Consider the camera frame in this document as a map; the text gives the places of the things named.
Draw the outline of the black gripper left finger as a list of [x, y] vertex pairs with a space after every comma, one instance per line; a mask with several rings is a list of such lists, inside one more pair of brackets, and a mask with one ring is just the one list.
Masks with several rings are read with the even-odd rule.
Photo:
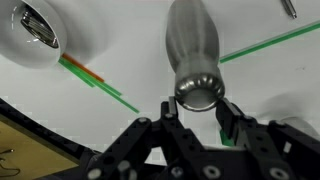
[[208, 154], [170, 99], [158, 120], [134, 120], [89, 166], [87, 180], [208, 180]]

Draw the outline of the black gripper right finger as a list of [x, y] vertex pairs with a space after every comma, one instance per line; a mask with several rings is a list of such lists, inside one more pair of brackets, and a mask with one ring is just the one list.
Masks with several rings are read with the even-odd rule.
[[260, 124], [226, 98], [218, 101], [216, 118], [235, 146], [253, 157], [258, 179], [320, 180], [319, 140], [277, 120]]

